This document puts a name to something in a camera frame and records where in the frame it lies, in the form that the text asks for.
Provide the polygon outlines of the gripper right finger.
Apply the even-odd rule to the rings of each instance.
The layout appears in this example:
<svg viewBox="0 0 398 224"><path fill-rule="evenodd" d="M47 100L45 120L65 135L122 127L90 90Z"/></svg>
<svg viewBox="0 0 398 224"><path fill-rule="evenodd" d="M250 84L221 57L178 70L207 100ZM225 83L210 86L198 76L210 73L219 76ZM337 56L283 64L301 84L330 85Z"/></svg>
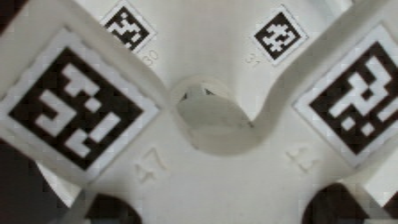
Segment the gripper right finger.
<svg viewBox="0 0 398 224"><path fill-rule="evenodd" d="M303 224L365 224L374 219L398 220L398 199L381 208L372 200L363 203L342 183L331 184L308 203Z"/></svg>

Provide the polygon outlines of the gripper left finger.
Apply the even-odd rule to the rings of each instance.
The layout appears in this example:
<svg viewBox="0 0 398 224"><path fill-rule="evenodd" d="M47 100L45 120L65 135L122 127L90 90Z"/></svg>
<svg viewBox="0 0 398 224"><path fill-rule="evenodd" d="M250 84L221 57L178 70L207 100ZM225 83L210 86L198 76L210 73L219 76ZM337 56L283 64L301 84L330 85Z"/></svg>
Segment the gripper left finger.
<svg viewBox="0 0 398 224"><path fill-rule="evenodd" d="M56 224L143 224L143 218L118 197L83 190L70 211Z"/></svg>

